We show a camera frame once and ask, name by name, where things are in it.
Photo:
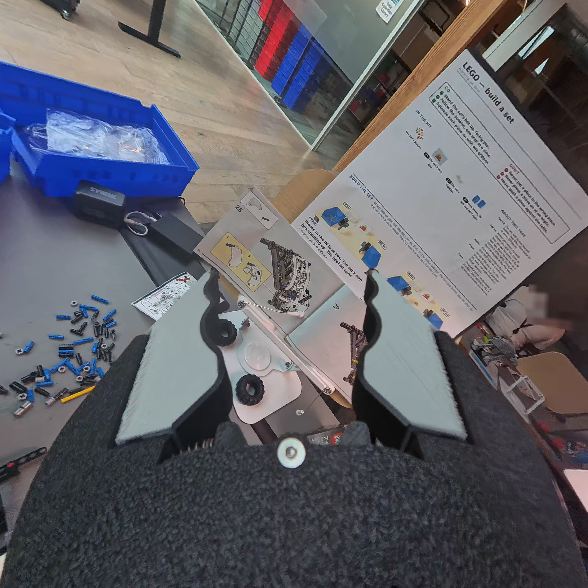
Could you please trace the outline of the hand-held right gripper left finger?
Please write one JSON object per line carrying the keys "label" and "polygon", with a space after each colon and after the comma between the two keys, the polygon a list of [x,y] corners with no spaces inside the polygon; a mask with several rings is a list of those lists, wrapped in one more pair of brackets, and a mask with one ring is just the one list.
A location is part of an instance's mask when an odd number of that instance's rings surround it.
{"label": "hand-held right gripper left finger", "polygon": [[214,442],[229,420],[232,386],[221,347],[210,337],[224,303],[219,272],[192,283],[149,330],[115,437],[117,446],[163,439],[163,459]]}

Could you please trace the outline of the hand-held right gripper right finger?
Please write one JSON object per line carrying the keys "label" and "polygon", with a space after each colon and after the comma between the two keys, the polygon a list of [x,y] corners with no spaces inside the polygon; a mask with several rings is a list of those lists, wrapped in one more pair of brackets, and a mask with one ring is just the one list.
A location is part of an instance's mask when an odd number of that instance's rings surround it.
{"label": "hand-held right gripper right finger", "polygon": [[435,330],[377,271],[366,276],[352,405],[372,441],[419,454],[419,435],[467,441]]}

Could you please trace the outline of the black toy tyre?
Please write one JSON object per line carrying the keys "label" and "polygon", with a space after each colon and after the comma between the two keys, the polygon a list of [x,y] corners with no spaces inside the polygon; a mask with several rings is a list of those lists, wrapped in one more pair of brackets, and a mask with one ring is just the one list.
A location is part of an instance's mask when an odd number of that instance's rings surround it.
{"label": "black toy tyre", "polygon": [[259,376],[247,373],[237,381],[235,391],[240,404],[256,406],[264,397],[265,387]]}
{"label": "black toy tyre", "polygon": [[219,347],[229,346],[236,341],[238,331],[230,320],[219,318],[210,329],[210,337]]}

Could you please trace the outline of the printed sticker sheet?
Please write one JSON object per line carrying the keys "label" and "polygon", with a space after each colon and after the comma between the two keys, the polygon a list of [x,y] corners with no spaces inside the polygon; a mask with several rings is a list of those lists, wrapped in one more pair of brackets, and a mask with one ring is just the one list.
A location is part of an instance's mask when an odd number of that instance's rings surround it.
{"label": "printed sticker sheet", "polygon": [[197,279],[188,272],[170,278],[131,305],[154,321],[161,318]]}

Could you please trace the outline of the grey brick model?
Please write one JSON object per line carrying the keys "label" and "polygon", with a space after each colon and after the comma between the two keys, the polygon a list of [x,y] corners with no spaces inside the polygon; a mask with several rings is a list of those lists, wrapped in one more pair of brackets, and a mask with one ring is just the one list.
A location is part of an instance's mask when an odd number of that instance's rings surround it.
{"label": "grey brick model", "polygon": [[493,337],[483,341],[475,339],[470,345],[470,351],[484,367],[490,364],[518,365],[516,350],[511,346],[511,342],[503,337]]}

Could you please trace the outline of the pile of blue black brick pins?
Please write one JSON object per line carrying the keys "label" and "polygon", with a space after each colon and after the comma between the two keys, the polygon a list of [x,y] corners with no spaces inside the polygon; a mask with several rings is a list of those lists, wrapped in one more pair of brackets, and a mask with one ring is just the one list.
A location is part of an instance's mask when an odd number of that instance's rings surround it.
{"label": "pile of blue black brick pins", "polygon": [[51,408],[61,399],[96,386],[115,363],[117,310],[107,298],[70,302],[34,339],[9,347],[11,361],[1,368],[1,408],[21,419],[34,408]]}

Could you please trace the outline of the black power adapter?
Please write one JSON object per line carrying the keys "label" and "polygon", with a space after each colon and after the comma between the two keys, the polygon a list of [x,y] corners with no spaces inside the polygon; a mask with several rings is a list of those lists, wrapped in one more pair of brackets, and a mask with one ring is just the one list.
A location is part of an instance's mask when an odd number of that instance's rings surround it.
{"label": "black power adapter", "polygon": [[147,238],[170,254],[187,258],[194,254],[203,235],[166,212],[149,225]]}

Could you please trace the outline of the beige chair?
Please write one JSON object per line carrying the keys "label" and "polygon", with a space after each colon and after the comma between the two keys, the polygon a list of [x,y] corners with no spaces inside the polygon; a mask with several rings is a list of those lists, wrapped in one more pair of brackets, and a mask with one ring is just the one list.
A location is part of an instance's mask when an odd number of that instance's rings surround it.
{"label": "beige chair", "polygon": [[545,397],[545,406],[557,416],[587,414],[587,380],[569,358],[546,352],[518,359],[518,371]]}

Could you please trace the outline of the instruction booklet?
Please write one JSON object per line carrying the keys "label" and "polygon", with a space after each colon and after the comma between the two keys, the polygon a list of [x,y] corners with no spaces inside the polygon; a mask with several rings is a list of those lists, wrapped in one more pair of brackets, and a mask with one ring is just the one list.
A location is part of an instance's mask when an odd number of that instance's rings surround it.
{"label": "instruction booklet", "polygon": [[365,305],[258,191],[251,189],[196,246],[238,291],[259,305],[285,313],[277,323],[351,403]]}

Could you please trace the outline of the black device green display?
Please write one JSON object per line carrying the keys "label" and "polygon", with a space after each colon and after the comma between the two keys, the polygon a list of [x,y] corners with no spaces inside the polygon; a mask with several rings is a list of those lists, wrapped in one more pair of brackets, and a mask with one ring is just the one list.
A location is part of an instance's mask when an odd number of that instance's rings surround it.
{"label": "black device green display", "polygon": [[126,200],[121,192],[81,180],[71,204],[76,217],[118,230],[124,224]]}

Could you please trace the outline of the blue plastic bin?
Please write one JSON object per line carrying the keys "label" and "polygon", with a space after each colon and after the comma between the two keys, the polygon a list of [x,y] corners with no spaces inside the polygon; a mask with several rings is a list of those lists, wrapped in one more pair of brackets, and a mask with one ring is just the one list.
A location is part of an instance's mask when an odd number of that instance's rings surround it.
{"label": "blue plastic bin", "polygon": [[[47,109],[72,112],[113,125],[151,129],[168,164],[88,158],[36,152],[25,138],[26,127],[44,123]],[[199,166],[155,105],[93,86],[1,63],[1,112],[15,120],[13,156],[30,184],[49,197],[69,197],[82,180],[128,197],[181,196]]]}

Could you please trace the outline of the wooden side table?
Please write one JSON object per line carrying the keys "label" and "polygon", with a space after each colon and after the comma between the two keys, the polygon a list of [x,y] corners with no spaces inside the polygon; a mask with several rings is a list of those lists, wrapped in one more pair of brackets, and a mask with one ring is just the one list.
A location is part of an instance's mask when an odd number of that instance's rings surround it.
{"label": "wooden side table", "polygon": [[[332,171],[309,169],[298,173],[273,199],[273,207],[291,224],[316,197],[335,179]],[[320,393],[335,418],[342,424],[356,419],[349,401],[338,391]]]}

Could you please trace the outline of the crumpled clear plastic bags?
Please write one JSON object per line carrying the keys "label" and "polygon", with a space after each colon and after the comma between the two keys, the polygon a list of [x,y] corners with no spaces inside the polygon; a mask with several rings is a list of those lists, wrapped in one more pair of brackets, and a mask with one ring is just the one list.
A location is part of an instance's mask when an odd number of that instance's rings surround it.
{"label": "crumpled clear plastic bags", "polygon": [[99,119],[56,109],[46,110],[45,122],[23,128],[33,151],[142,164],[169,165],[153,131],[145,126],[114,125]]}

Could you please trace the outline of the stack of red blue bins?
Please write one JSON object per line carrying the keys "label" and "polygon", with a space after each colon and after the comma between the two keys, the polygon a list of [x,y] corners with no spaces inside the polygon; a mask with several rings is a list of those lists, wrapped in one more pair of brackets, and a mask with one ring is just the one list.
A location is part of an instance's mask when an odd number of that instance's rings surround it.
{"label": "stack of red blue bins", "polygon": [[229,43],[278,106],[320,128],[346,81],[326,48],[327,1],[227,1],[222,16]]}

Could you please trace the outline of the white metal frame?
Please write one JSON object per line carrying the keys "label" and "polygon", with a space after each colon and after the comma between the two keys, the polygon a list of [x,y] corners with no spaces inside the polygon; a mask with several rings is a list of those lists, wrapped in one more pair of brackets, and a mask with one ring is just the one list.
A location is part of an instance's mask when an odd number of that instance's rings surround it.
{"label": "white metal frame", "polygon": [[[546,401],[543,393],[540,392],[533,381],[526,375],[521,375],[511,384],[506,383],[502,378],[499,378],[498,382],[499,390],[503,396],[515,409],[517,414],[529,424],[531,414]],[[530,399],[532,404],[526,407],[524,402],[518,397],[518,393],[522,393]]]}

